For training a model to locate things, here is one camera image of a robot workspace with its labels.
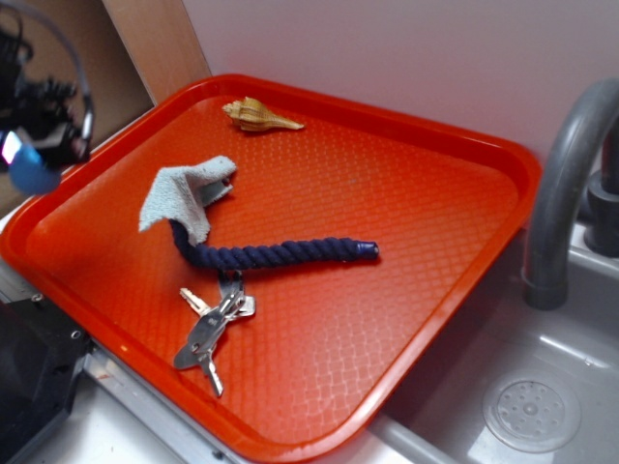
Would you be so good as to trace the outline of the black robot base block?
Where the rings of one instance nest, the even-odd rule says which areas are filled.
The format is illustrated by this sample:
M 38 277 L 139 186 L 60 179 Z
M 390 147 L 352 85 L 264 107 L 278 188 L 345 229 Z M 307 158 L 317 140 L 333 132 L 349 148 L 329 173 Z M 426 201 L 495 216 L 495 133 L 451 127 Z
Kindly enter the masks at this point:
M 71 414 L 88 333 L 41 294 L 1 304 L 1 461 L 17 463 Z

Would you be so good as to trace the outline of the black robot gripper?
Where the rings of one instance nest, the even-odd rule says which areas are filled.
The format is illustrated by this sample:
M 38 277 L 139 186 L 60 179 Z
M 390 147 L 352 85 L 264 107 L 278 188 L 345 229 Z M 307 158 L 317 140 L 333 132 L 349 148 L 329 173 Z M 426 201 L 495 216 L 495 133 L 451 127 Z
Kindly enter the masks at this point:
M 82 96 L 78 123 L 70 100 L 76 88 L 55 79 L 18 79 L 1 88 L 1 164 L 15 163 L 17 151 L 33 148 L 46 167 L 83 164 L 91 155 L 91 95 Z

